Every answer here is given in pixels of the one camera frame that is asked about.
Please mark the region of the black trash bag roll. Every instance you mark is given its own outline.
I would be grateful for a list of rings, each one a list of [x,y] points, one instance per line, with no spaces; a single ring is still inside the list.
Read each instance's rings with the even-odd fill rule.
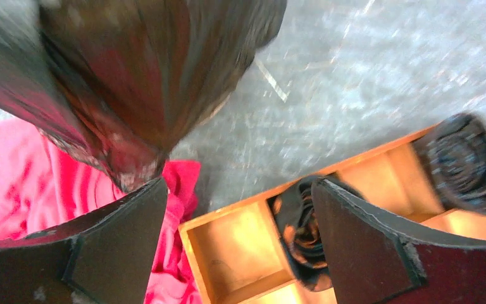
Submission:
[[[311,292],[332,288],[311,194],[312,183],[322,178],[359,198],[363,197],[358,190],[335,177],[309,175],[268,200],[290,269],[303,287]]]

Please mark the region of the red cloth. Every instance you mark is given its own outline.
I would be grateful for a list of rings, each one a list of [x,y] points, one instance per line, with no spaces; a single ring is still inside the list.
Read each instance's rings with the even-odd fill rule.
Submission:
[[[197,208],[198,161],[168,161],[168,202],[146,303],[200,303],[178,226]],[[30,123],[0,122],[0,240],[62,224],[123,197],[103,172],[74,160]]]

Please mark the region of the dark green bag roll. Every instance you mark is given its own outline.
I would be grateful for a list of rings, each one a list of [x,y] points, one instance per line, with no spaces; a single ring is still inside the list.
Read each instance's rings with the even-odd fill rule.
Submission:
[[[444,208],[486,215],[486,125],[480,117],[455,114],[414,148]]]

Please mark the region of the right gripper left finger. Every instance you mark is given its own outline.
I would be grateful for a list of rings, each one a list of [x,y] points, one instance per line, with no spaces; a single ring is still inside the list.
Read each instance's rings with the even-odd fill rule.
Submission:
[[[0,303],[143,303],[167,198],[157,178],[64,224],[0,241]]]

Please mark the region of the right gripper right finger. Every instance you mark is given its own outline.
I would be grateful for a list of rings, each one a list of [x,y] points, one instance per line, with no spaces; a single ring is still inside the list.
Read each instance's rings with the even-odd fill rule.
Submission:
[[[325,178],[311,194],[338,303],[486,303],[486,240],[425,227]]]

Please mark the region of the orange compartment tray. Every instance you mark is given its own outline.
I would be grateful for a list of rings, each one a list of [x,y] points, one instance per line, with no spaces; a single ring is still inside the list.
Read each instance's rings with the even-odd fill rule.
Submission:
[[[372,205],[438,231],[486,240],[486,216],[444,210],[414,149],[420,130],[320,170]],[[338,303],[294,277],[268,200],[287,184],[190,220],[180,235],[204,303]]]

